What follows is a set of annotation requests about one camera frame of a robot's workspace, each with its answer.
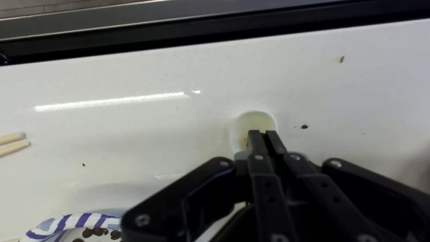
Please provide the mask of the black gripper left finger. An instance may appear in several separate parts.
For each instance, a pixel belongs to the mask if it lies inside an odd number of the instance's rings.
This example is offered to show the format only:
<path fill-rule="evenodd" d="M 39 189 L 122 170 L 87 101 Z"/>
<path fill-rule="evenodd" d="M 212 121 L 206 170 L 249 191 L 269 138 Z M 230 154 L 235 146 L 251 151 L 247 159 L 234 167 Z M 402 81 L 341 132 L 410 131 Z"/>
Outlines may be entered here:
<path fill-rule="evenodd" d="M 275 174 L 274 158 L 259 131 L 249 132 L 247 170 L 259 242 L 297 242 L 282 183 Z"/>

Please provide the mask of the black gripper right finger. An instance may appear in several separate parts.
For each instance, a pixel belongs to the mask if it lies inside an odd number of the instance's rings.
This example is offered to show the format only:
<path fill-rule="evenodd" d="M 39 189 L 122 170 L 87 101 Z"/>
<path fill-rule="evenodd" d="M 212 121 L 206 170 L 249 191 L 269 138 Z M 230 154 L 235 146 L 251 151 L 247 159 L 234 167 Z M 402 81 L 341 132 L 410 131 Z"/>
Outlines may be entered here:
<path fill-rule="evenodd" d="M 289 154 L 274 131 L 265 133 L 265 142 L 300 238 L 309 242 L 403 242 L 365 217 L 357 202 L 313 163 Z"/>

